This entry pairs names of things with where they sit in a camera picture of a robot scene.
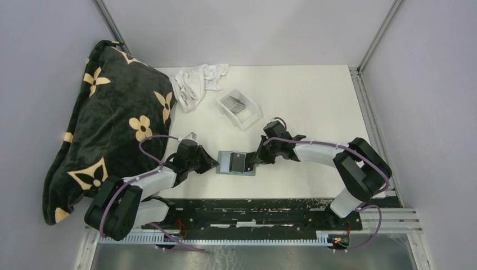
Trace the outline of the silver VIP credit card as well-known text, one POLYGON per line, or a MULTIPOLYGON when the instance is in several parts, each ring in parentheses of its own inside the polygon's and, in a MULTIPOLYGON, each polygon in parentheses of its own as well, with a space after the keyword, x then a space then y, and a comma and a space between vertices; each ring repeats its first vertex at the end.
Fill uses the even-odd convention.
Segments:
POLYGON ((218 155, 219 165, 217 167, 217 174, 230 174, 230 160, 231 152, 220 151, 218 155))

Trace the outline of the green leather card holder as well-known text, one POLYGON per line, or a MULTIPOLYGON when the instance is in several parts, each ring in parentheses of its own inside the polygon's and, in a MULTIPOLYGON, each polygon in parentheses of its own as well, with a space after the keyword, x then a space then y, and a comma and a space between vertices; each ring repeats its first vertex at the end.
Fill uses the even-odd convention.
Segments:
POLYGON ((255 152, 218 152, 219 165, 216 168, 217 174, 234 176, 255 176, 255 163, 253 160, 255 152))

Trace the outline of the clear plastic card box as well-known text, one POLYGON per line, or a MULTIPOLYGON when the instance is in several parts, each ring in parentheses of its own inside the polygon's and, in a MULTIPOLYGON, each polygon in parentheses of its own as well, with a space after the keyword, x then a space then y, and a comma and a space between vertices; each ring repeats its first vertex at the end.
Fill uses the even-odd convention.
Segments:
POLYGON ((221 95, 216 102, 219 111, 241 131, 247 130, 263 117, 258 104, 237 88, 221 95))

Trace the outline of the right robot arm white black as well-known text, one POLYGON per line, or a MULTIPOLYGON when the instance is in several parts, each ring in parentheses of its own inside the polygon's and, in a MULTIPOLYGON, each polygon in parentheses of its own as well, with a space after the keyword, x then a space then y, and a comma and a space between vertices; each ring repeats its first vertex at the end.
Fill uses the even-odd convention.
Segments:
POLYGON ((305 135, 293 137, 281 118, 274 118, 263 130, 265 134, 256 151, 232 155, 242 163, 238 166, 239 172, 250 172, 257 165, 274 164, 277 157, 335 168, 345 187, 325 214, 325 223, 333 230, 344 226, 352 211, 390 186, 390 166, 363 138, 339 144, 313 140, 305 135))

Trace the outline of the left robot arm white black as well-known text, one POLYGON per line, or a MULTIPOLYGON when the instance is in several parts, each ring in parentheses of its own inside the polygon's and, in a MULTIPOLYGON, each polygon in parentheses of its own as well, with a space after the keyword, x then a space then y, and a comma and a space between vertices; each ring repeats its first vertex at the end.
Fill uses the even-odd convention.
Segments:
POLYGON ((172 228, 177 213, 157 194, 184 182, 191 172, 203 174, 219 165, 218 161, 192 139, 184 139, 164 164, 132 177, 106 178, 89 206, 84 221, 102 237, 124 239, 134 227, 157 222, 172 228))

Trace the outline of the stack of credit cards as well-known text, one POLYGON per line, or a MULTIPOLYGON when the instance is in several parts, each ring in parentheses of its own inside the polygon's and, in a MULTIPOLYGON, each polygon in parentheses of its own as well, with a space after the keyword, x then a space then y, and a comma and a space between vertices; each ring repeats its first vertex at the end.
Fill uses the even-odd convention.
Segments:
POLYGON ((228 96, 223 104, 233 114, 239 114, 246 109, 246 105, 240 99, 233 96, 228 96))

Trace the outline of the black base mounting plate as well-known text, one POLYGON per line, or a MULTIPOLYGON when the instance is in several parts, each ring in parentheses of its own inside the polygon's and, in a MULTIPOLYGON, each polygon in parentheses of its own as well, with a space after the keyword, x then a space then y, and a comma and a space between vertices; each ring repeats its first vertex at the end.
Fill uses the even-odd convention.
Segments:
POLYGON ((186 240, 312 240, 316 231, 361 231, 361 215, 332 216, 331 199, 167 199, 158 225, 186 240))

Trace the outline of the white crumpled cloth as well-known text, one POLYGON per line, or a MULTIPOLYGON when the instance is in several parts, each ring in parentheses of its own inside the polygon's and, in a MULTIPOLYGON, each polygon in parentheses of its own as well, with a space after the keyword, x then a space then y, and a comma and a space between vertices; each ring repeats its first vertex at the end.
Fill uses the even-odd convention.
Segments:
POLYGON ((228 74, 229 64, 202 64, 187 71, 180 70, 169 78, 175 99, 179 102, 184 113, 196 109, 207 91, 221 91, 221 77, 228 74))

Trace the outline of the black floral blanket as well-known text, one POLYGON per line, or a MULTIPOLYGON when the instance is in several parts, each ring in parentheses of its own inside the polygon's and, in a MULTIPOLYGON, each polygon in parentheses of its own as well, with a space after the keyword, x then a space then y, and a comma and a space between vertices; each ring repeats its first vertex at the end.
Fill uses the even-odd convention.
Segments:
POLYGON ((109 176, 157 167, 176 104, 169 77, 102 40, 91 51, 63 143, 43 187, 42 212, 52 226, 109 176))

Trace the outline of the aluminium rail frame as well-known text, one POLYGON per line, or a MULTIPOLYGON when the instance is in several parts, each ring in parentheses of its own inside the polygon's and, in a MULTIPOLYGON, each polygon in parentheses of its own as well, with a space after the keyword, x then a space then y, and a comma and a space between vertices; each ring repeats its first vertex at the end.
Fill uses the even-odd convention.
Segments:
MULTIPOLYGON (((364 116, 364 123, 371 133, 373 145, 384 154, 385 146, 371 101, 363 81, 364 71, 376 51, 378 45, 388 31, 391 23, 403 6, 402 1, 394 1, 384 21, 373 38, 371 45, 364 54, 364 59, 358 67, 349 69, 353 87, 358 97, 358 103, 364 116)), ((399 253, 404 254, 410 261, 412 269, 430 269, 429 258, 426 253, 423 231, 417 218, 416 211, 405 208, 382 207, 375 209, 365 207, 356 212, 362 229, 351 231, 351 235, 368 236, 368 239, 357 246, 353 251, 340 251, 337 269, 364 269, 365 263, 376 263, 379 269, 401 269, 401 263, 391 262, 390 247, 394 246, 399 253)), ((208 257, 222 265, 224 269, 238 269, 238 260, 252 253, 253 248, 262 248, 267 254, 281 254, 285 250, 296 250, 299 247, 318 248, 325 250, 327 239, 337 235, 337 230, 316 230, 310 240, 293 240, 289 238, 279 240, 223 240, 200 238, 191 240, 191 245, 204 248, 208 257)), ((160 245, 168 242, 166 235, 157 230, 134 229, 125 240, 114 242, 103 238, 91 227, 83 233, 82 242, 78 251, 75 269, 92 269, 100 262, 99 250, 105 247, 120 247, 121 253, 116 256, 120 268, 133 261, 143 248, 159 250, 160 245)))

